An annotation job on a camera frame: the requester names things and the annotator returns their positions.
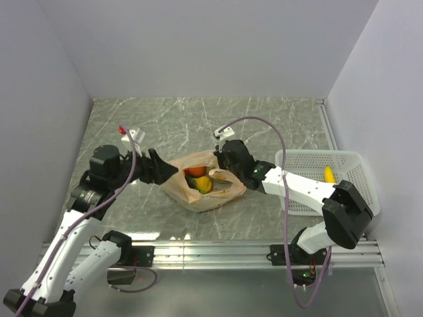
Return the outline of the orange translucent plastic bag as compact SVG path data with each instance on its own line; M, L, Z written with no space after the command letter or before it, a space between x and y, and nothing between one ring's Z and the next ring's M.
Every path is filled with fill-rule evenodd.
M171 198L185 209L200 213L221 207L223 204L242 196L247 188L230 171L218 167L217 158L212 150L201 151L168 161L178 168L161 187ZM208 194L201 194L197 189L188 187L185 177L190 176L190 167L205 166L212 182L213 189Z

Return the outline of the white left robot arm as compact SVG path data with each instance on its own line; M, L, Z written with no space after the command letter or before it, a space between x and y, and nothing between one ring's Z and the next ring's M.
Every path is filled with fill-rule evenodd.
M112 266L149 270L153 252L139 256L132 239L112 230L93 253L75 263L86 240L102 221L108 208L131 182L164 184L178 168L162 160L154 149L147 153L120 154L117 147L95 149L89 169L71 192L59 230L33 274L19 289L7 291L3 303L16 316L72 316L78 298Z

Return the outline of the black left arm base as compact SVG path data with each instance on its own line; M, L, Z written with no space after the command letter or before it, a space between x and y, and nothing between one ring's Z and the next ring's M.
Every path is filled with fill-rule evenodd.
M156 280L151 272L154 253L155 247L152 245L133 247L128 258L108 269L107 282L113 287L128 290L147 287Z

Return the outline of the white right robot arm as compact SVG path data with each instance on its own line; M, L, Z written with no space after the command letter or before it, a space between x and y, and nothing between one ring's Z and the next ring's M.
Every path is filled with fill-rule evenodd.
M299 264L307 263L324 248L353 250L373 219L373 212L353 183L320 182L288 172L286 154L280 164L255 159L240 139L224 141L213 152L219 167L230 171L252 191L300 203L323 217L323 221L297 233L288 252Z

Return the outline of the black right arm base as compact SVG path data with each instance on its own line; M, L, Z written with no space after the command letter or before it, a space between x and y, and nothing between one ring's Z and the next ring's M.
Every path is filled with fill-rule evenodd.
M317 266L323 265L328 251L320 249L314 254L308 254L296 245L288 245L288 258L291 265L293 283L310 287L317 281ZM271 244L266 259L272 266L286 266L287 260L283 244Z

